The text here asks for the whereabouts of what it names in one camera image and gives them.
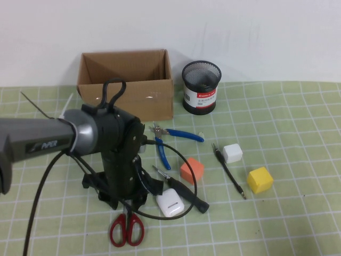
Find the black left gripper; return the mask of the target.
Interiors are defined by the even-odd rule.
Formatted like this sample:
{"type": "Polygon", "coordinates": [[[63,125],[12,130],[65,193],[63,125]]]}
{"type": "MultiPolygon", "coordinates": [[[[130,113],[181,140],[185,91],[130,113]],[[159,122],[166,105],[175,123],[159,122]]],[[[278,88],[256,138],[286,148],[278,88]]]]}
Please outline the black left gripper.
{"type": "Polygon", "coordinates": [[[99,191],[99,200],[107,203],[113,210],[118,200],[132,201],[132,208],[140,208],[146,203],[148,195],[162,195],[164,183],[150,176],[142,167],[139,155],[123,156],[115,152],[101,153],[103,172],[83,176],[84,188],[99,191]]]}

